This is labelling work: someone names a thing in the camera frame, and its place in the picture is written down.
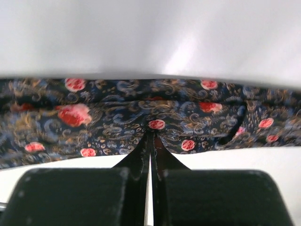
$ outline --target fabric fold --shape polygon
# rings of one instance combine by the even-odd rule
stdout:
[[[301,145],[301,92],[208,80],[0,80],[0,169],[128,154]]]

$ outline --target gold paisley pattern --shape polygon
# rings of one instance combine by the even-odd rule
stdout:
[[[207,80],[0,80],[0,169],[128,154],[301,145],[301,92]]]

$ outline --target black plastic block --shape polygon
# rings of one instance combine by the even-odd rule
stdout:
[[[33,169],[19,180],[1,226],[128,226],[137,205],[129,169]]]
[[[164,184],[160,225],[293,225],[276,184],[261,171],[169,170]]]

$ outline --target paisley fabric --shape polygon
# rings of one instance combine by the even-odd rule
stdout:
[[[128,154],[301,145],[301,92],[206,80],[0,80],[0,169]]]

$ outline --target red rose print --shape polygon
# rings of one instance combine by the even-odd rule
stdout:
[[[170,83],[173,84],[173,85],[176,85],[180,82],[180,79],[171,79],[170,80]]]
[[[24,149],[27,152],[36,152],[45,150],[45,147],[39,142],[31,142],[30,144],[27,144]]]
[[[89,108],[84,104],[65,105],[57,108],[59,109],[57,116],[69,126],[88,125],[92,121],[91,116],[88,114]]]
[[[31,104],[22,104],[21,106],[19,106],[18,104],[14,104],[10,107],[10,110],[12,112],[23,112],[23,111],[28,111],[28,110],[32,110],[34,109],[34,106]]]
[[[182,149],[187,152],[193,149],[195,145],[196,143],[193,140],[183,140]]]
[[[274,122],[274,119],[272,118],[268,118],[268,119],[264,119],[259,123],[259,128],[265,129],[270,127]]]
[[[84,89],[86,86],[86,81],[84,79],[65,79],[65,87],[71,91],[76,93]]]
[[[80,154],[83,157],[93,157],[96,156],[96,151],[93,148],[83,148],[81,149]]]
[[[203,112],[218,112],[222,109],[221,104],[211,102],[199,102],[199,106]]]
[[[239,127],[239,129],[237,130],[235,137],[239,136],[240,134],[245,132],[245,128],[244,127]]]
[[[216,89],[218,87],[218,84],[216,81],[202,80],[201,86],[206,90],[211,90]]]
[[[273,143],[279,139],[279,136],[277,135],[268,135],[266,141],[268,143]]]
[[[149,127],[151,129],[163,129],[165,127],[165,122],[161,119],[153,120],[149,122]]]

